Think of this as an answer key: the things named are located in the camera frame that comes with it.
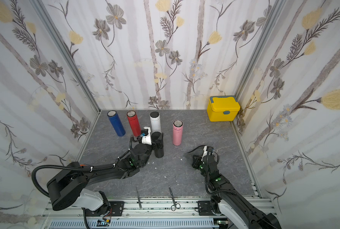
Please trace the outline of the black thermos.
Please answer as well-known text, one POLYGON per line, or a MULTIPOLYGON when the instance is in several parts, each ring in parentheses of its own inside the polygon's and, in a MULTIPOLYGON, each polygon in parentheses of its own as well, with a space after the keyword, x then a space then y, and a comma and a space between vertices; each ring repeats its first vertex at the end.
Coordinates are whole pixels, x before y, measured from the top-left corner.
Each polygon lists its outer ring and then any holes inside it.
POLYGON ((151 135, 151 142, 155 157, 162 158, 164 156, 163 133, 154 132, 151 135))

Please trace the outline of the pink thermos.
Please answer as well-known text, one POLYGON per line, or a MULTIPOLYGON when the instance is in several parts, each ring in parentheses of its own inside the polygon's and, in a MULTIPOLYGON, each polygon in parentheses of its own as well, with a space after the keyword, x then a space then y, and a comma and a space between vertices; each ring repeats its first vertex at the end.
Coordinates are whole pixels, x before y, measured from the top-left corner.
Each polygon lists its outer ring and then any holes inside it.
POLYGON ((173 122, 173 145, 180 146, 182 143, 184 124, 181 120, 175 120, 173 122))

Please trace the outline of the white thermos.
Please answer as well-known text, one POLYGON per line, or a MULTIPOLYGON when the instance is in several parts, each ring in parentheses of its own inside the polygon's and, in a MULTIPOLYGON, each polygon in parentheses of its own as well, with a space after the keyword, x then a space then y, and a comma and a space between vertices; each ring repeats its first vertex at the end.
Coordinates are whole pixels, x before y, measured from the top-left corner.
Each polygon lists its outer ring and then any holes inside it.
POLYGON ((150 113, 150 122, 151 122, 152 132, 160 132, 161 133, 161 123, 160 123, 159 112, 153 111, 153 112, 150 113))

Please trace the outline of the red thermos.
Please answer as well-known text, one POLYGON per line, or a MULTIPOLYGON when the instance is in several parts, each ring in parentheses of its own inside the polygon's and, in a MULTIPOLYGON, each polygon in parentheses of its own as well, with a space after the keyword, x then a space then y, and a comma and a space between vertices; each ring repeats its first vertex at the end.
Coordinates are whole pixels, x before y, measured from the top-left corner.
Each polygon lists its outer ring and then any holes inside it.
POLYGON ((139 124, 139 120, 137 117, 137 113, 135 111, 127 112, 127 119, 129 121, 129 125, 131 127, 133 136, 138 137, 141 135, 141 127, 139 124))

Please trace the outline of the blue thermos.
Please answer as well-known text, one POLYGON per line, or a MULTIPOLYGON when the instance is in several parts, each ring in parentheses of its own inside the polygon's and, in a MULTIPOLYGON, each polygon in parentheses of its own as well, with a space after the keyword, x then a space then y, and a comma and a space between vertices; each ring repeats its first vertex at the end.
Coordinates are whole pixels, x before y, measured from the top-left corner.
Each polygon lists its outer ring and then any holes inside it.
POLYGON ((119 115, 117 111, 115 110, 110 110, 107 112, 108 119, 110 123, 112 124, 112 127, 114 128, 116 134, 118 136, 124 136, 126 134, 125 129, 122 125, 122 122, 119 118, 119 115))

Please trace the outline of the grey cloth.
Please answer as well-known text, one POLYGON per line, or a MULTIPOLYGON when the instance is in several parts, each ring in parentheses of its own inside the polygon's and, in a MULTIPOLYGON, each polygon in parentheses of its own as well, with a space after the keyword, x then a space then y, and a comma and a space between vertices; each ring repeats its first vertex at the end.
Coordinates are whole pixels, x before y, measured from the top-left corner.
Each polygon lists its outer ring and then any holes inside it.
POLYGON ((204 146, 206 146, 206 145, 201 145, 201 146, 194 148, 190 152, 187 152, 186 156, 191 157, 191 158, 201 158, 202 159, 204 146))

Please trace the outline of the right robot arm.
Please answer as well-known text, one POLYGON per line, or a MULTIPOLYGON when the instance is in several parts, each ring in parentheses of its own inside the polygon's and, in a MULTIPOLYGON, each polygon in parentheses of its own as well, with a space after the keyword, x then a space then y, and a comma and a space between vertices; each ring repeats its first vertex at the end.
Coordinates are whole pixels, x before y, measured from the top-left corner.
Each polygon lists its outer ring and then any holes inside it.
POLYGON ((192 155, 192 167, 204 176, 205 190, 211 197, 212 210, 231 221, 231 229, 280 229, 273 214, 266 214, 245 199, 218 170, 215 156, 192 155))

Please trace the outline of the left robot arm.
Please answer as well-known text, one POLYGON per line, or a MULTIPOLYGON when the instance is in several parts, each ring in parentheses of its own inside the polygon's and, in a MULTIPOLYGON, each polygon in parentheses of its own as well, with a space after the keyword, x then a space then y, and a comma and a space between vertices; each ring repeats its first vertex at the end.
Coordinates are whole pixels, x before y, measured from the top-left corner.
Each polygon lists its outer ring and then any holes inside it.
POLYGON ((73 162, 64 167, 48 183, 48 194, 54 211, 68 207, 80 207, 93 216, 107 216, 112 207, 103 191, 92 192, 87 186, 112 180, 125 179, 137 174, 145 167, 152 152, 163 157, 163 140, 156 140, 152 145, 138 144, 130 148, 125 158, 119 158, 112 165, 84 166, 73 162))

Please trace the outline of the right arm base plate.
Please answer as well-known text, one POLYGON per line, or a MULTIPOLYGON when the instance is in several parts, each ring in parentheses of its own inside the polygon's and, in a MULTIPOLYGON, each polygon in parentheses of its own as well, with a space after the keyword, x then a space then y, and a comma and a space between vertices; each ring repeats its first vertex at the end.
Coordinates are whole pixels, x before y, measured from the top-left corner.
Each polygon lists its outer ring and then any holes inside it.
POLYGON ((215 216, 215 204, 211 200, 200 200, 197 202, 200 216, 215 216))

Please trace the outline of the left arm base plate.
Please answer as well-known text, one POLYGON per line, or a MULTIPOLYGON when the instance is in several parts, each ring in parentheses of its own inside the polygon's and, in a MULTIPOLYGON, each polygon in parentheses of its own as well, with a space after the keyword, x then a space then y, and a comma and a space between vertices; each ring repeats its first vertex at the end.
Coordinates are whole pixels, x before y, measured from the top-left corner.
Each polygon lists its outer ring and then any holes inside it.
POLYGON ((110 201, 109 205, 104 204, 96 211, 85 209, 88 217, 121 217, 124 210, 124 201, 110 201))

